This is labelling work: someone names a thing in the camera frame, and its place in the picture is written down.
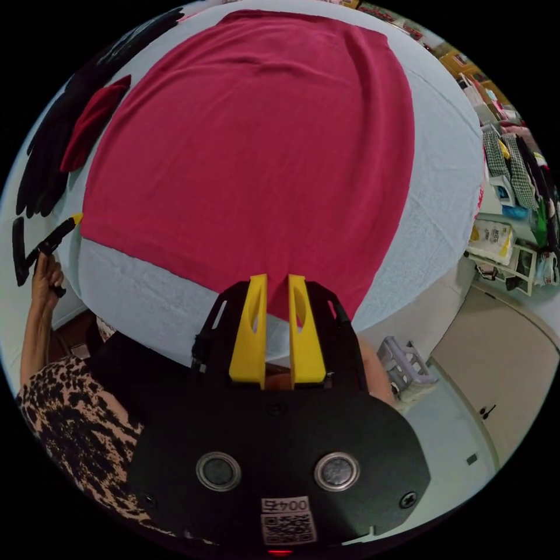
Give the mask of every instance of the human hand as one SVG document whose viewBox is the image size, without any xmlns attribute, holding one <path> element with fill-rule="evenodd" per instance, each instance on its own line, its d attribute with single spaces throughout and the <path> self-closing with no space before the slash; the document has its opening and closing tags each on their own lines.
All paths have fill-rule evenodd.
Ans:
<svg viewBox="0 0 560 560">
<path fill-rule="evenodd" d="M 58 296 L 51 287 L 62 285 L 63 280 L 60 263 L 52 255 L 47 257 L 44 253 L 39 253 L 31 283 L 31 305 L 42 313 L 52 313 L 57 306 Z"/>
<path fill-rule="evenodd" d="M 395 396 L 389 376 L 377 357 L 377 353 L 369 344 L 358 339 L 360 352 L 362 353 L 363 369 L 366 374 L 367 390 L 372 397 L 378 398 L 380 401 L 395 406 Z"/>
</svg>

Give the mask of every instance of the shelf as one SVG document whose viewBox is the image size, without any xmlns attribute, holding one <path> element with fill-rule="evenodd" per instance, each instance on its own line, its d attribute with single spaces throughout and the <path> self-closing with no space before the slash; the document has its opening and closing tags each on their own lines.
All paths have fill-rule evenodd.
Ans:
<svg viewBox="0 0 560 560">
<path fill-rule="evenodd" d="M 472 254 L 469 254 L 468 257 L 476 264 L 490 265 L 496 268 L 497 274 L 495 279 L 499 282 L 505 283 L 508 278 L 520 278 L 522 283 L 515 289 L 527 296 L 531 296 L 537 268 L 537 252 L 533 249 L 515 244 L 512 257 L 507 266 Z"/>
</svg>

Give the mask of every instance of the leopard print shirt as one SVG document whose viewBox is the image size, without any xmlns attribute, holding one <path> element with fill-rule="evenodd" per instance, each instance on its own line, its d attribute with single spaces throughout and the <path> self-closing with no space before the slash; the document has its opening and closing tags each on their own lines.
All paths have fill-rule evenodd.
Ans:
<svg viewBox="0 0 560 560">
<path fill-rule="evenodd" d="M 36 373 L 17 404 L 48 455 L 99 504 L 144 527 L 155 526 L 127 488 L 127 470 L 143 426 L 91 376 L 84 360 L 66 356 Z"/>
</svg>

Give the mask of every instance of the label sticker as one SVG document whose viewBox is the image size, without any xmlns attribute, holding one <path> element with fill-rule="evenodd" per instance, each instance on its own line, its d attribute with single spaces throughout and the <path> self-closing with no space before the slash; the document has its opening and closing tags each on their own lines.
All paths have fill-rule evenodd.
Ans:
<svg viewBox="0 0 560 560">
<path fill-rule="evenodd" d="M 264 544 L 291 546 L 317 541 L 308 496 L 262 499 L 261 510 Z"/>
</svg>

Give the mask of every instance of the screw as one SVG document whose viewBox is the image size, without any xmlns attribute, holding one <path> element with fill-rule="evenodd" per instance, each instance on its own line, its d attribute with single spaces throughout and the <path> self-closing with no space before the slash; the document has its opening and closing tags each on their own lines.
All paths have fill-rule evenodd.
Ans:
<svg viewBox="0 0 560 560">
<path fill-rule="evenodd" d="M 288 407 L 284 403 L 279 402 L 277 404 L 271 404 L 267 411 L 270 416 L 283 416 L 288 411 Z"/>
<path fill-rule="evenodd" d="M 417 499 L 418 495 L 416 494 L 416 492 L 408 492 L 401 498 L 399 505 L 402 509 L 408 509 L 414 506 Z"/>
<path fill-rule="evenodd" d="M 156 507 L 156 501 L 152 496 L 150 496 L 150 494 L 144 494 L 143 498 L 144 498 L 144 503 L 146 504 L 147 507 L 151 509 Z"/>
</svg>

